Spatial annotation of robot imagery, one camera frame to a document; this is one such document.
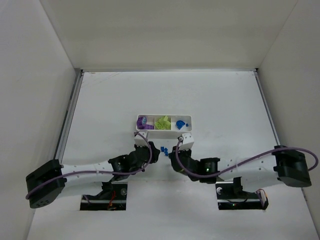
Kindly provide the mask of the purple round lego piece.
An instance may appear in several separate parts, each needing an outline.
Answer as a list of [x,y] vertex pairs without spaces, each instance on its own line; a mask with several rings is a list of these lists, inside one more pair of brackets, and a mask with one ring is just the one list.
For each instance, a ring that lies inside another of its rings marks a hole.
[[143,116],[139,116],[138,118],[137,118],[137,121],[136,121],[136,127],[137,127],[137,129],[138,130],[142,130],[142,129],[144,129],[145,127],[146,127],[146,125],[147,125],[147,117],[145,116],[145,115],[143,115]]

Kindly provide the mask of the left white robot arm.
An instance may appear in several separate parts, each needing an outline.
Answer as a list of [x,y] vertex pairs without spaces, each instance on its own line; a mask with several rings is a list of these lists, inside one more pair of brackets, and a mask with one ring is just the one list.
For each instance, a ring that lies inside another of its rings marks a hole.
[[52,159],[26,176],[29,206],[32,209],[47,206],[57,198],[73,195],[89,195],[84,192],[85,185],[98,184],[100,191],[111,190],[111,183],[128,179],[132,175],[144,172],[149,164],[158,161],[161,151],[152,141],[145,146],[134,146],[134,151],[109,160],[87,164],[67,165]]

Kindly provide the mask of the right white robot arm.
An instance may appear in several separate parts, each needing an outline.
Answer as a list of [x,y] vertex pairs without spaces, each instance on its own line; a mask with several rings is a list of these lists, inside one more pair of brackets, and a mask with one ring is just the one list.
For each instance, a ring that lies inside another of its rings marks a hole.
[[299,147],[276,145],[272,150],[248,159],[220,159],[209,157],[196,160],[192,151],[172,150],[168,155],[173,170],[185,175],[193,182],[217,184],[236,181],[245,191],[284,184],[293,188],[312,185],[310,168],[305,154],[311,151]]

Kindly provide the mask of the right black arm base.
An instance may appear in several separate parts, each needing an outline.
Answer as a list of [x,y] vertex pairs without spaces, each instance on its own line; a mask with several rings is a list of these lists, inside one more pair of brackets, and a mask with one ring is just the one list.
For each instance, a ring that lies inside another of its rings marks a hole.
[[220,211],[262,210],[269,206],[269,199],[264,189],[254,192],[243,190],[241,178],[232,181],[216,182],[217,206]]

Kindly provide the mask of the small blue lego pieces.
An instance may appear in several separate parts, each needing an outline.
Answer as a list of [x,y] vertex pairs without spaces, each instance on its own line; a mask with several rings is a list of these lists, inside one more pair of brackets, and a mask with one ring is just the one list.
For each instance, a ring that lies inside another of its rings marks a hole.
[[161,151],[162,153],[164,153],[165,156],[168,156],[168,155],[169,155],[168,149],[167,149],[166,147],[164,147],[164,146],[161,146],[161,147],[160,147],[160,151]]

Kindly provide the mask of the lime green lego brick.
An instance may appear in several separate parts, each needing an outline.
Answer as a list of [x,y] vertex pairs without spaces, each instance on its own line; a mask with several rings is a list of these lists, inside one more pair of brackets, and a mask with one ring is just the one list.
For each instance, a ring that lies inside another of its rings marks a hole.
[[157,120],[155,123],[154,123],[154,126],[157,130],[165,130],[166,127],[165,125],[163,124],[163,122],[159,119]]

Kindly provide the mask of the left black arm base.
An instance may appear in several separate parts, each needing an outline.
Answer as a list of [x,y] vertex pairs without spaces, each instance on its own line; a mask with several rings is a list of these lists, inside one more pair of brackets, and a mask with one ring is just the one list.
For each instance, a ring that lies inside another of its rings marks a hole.
[[83,195],[80,211],[125,211],[127,208],[128,183],[103,182],[97,195]]

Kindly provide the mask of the lime lego plate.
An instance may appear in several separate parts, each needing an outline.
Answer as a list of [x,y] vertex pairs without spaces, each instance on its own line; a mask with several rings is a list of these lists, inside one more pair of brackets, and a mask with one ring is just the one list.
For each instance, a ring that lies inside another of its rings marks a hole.
[[163,116],[160,121],[164,124],[165,130],[171,130],[171,120],[167,115]]

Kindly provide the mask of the blue arch lego piece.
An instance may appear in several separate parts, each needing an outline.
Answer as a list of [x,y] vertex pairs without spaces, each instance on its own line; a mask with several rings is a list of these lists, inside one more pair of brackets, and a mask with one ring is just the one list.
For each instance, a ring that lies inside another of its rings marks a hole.
[[186,123],[184,121],[182,121],[182,120],[177,120],[175,125],[176,125],[178,130],[181,130],[186,125]]

